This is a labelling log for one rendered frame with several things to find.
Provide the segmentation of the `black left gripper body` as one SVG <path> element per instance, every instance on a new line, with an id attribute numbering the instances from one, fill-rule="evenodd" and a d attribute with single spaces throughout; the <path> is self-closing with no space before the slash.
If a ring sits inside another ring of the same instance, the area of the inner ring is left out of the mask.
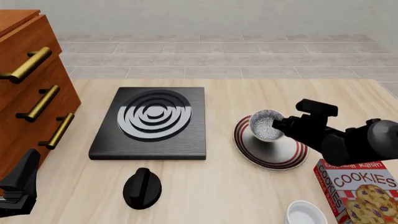
<path id="1" fill-rule="evenodd" d="M 18 216 L 31 213 L 37 199 L 36 190 L 3 190 L 0 197 L 0 216 Z"/>

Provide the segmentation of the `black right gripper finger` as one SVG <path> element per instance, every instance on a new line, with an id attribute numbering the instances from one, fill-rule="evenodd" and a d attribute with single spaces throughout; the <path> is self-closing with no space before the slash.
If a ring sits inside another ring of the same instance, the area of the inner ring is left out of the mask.
<path id="1" fill-rule="evenodd" d="M 297 132 L 299 117 L 290 116 L 281 120 L 273 120 L 272 127 L 283 132 L 285 135 L 294 135 Z"/>

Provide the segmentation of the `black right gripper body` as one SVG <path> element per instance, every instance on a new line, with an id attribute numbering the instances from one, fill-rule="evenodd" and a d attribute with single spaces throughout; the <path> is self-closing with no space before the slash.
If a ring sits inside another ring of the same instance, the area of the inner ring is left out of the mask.
<path id="1" fill-rule="evenodd" d="M 284 134 L 298 142 L 321 152 L 321 143 L 327 125 L 327 117 L 303 114 L 301 117 L 290 116 L 284 119 Z"/>

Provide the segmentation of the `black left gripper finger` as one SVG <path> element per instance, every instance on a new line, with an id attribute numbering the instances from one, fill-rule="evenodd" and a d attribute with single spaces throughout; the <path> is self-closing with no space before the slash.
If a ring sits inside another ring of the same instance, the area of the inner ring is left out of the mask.
<path id="1" fill-rule="evenodd" d="M 35 149 L 29 149 L 15 168 L 3 180 L 0 180 L 0 189 L 36 190 L 39 162 L 40 153 Z"/>

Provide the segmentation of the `black patterned bowl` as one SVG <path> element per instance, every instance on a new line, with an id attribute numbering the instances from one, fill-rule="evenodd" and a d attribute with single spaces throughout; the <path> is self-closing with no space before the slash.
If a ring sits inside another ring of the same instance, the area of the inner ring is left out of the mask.
<path id="1" fill-rule="evenodd" d="M 273 122 L 281 121 L 283 115 L 275 110 L 260 110 L 254 113 L 249 119 L 249 128 L 254 137 L 264 142 L 278 141 L 284 137 L 284 133 L 273 128 Z"/>

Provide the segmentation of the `white plate with red rings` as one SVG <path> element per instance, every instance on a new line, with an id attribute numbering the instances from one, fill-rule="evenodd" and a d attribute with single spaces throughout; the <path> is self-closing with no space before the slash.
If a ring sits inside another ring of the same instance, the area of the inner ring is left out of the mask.
<path id="1" fill-rule="evenodd" d="M 260 141 L 249 128 L 250 116 L 240 119 L 233 129 L 233 141 L 238 151 L 253 164 L 270 170 L 290 170 L 301 166 L 310 148 L 292 138 L 275 142 Z"/>

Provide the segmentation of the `flat black stove plate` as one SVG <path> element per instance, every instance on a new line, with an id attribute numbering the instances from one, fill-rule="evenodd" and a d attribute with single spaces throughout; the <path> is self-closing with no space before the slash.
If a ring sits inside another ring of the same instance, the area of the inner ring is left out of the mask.
<path id="1" fill-rule="evenodd" d="M 119 88 L 88 155 L 91 160 L 205 160 L 205 89 Z"/>

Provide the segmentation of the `round black stove knob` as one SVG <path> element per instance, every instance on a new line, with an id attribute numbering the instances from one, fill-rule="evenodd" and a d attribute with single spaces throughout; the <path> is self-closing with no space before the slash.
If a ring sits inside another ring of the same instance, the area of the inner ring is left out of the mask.
<path id="1" fill-rule="evenodd" d="M 148 168 L 140 167 L 124 184 L 123 199 L 135 210 L 153 206 L 162 193 L 162 184 L 157 175 Z"/>

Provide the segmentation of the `red cookies box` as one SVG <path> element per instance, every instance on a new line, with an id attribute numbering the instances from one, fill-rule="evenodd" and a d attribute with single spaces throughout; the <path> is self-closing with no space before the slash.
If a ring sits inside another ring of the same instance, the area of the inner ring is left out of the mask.
<path id="1" fill-rule="evenodd" d="M 332 166 L 314 173 L 338 224 L 398 224 L 398 181 L 381 161 Z"/>

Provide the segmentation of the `small white ramekin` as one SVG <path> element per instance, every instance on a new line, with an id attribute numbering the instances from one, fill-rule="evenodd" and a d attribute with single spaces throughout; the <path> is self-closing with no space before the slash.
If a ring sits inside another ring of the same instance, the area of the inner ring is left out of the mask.
<path id="1" fill-rule="evenodd" d="M 287 209 L 285 224 L 328 224 L 326 216 L 314 204 L 298 200 Z"/>

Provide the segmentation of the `wooden cabinet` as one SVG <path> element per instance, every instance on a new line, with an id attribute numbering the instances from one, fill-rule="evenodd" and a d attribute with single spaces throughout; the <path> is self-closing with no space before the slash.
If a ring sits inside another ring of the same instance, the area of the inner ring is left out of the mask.
<path id="1" fill-rule="evenodd" d="M 10 31 L 32 20 L 36 16 L 41 16 L 38 10 L 1 10 L 0 9 L 0 37 L 3 37 Z"/>

